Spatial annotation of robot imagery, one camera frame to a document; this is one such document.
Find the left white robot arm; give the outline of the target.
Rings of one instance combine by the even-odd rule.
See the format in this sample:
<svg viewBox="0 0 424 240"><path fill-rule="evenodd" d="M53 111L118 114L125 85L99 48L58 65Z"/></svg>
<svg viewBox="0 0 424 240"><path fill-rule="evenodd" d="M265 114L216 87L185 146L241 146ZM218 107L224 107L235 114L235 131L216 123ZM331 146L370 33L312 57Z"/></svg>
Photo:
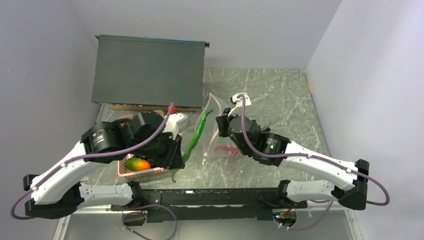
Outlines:
<svg viewBox="0 0 424 240"><path fill-rule="evenodd" d="M24 205L26 217L59 219L86 207L116 205L137 210L146 205L143 190L136 181L88 185L82 183L82 179L129 154L154 167L183 168L179 130L188 121L184 113L162 116L155 111L143 111L131 118L95 124L45 173L25 176L24 189L30 193Z"/></svg>

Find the clear zip top bag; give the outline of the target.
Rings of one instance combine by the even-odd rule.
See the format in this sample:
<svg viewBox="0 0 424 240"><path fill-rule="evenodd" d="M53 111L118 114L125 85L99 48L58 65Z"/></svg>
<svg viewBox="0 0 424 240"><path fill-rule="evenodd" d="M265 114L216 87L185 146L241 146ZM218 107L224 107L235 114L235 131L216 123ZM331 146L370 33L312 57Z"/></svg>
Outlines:
<svg viewBox="0 0 424 240"><path fill-rule="evenodd" d="M236 158L241 156L227 156L226 153L214 151L214 148L218 145L228 145L236 147L236 145L231 141L230 138L223 138L218 135L216 117L220 116L223 113L224 109L227 107L227 103L221 98L217 97L211 92L207 95L207 102L203 107L201 114L208 110L213 110L213 112L208 115L202 135L198 141L198 143L203 148L203 165L205 165L206 162L210 162L215 159Z"/></svg>

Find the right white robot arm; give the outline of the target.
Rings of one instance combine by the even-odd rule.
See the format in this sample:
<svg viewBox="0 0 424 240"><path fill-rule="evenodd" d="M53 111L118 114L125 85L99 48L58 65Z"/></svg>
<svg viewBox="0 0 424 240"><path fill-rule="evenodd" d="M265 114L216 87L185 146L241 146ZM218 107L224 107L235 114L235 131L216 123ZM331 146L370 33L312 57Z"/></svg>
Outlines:
<svg viewBox="0 0 424 240"><path fill-rule="evenodd" d="M276 203L287 208L292 203L306 200L337 201L352 210L365 210L367 206L370 164L327 157L309 150L282 135L262 130L255 120L245 119L248 141L242 132L240 116L222 114L215 118L219 137L229 137L241 154L266 166L287 167L308 172L320 178L314 181L280 181Z"/></svg>

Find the long green pepper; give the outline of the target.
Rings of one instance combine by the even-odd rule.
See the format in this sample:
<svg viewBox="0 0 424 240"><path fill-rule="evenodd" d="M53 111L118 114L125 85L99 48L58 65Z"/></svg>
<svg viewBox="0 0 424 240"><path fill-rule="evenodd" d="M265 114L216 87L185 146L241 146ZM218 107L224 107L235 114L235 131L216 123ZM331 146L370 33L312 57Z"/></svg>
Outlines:
<svg viewBox="0 0 424 240"><path fill-rule="evenodd" d="M182 161L183 161L183 163L185 163L186 161L189 160L189 158L190 158L190 156L192 154L193 149L196 147L196 145L198 144L198 142L200 140L200 137L202 136L204 127L206 125L207 117L212 112L213 112L213 110L207 110L207 111L202 112L202 114L199 116L198 121L196 123L194 135L191 138L189 144L185 148L184 153L182 155ZM173 183L176 183L177 182L175 180L175 174L177 173L177 171L179 169L181 169L181 168L178 168L178 169L173 170L173 172L171 174L171 181Z"/></svg>

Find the red chili pepper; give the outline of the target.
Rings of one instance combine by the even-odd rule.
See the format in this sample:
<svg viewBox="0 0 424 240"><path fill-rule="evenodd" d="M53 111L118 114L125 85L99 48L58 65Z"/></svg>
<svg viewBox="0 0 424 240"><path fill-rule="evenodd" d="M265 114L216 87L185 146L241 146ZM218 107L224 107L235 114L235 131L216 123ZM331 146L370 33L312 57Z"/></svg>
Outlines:
<svg viewBox="0 0 424 240"><path fill-rule="evenodd" d="M241 151L235 147L226 144L218 145L214 148L215 152L225 153L229 157L239 157L241 155Z"/></svg>

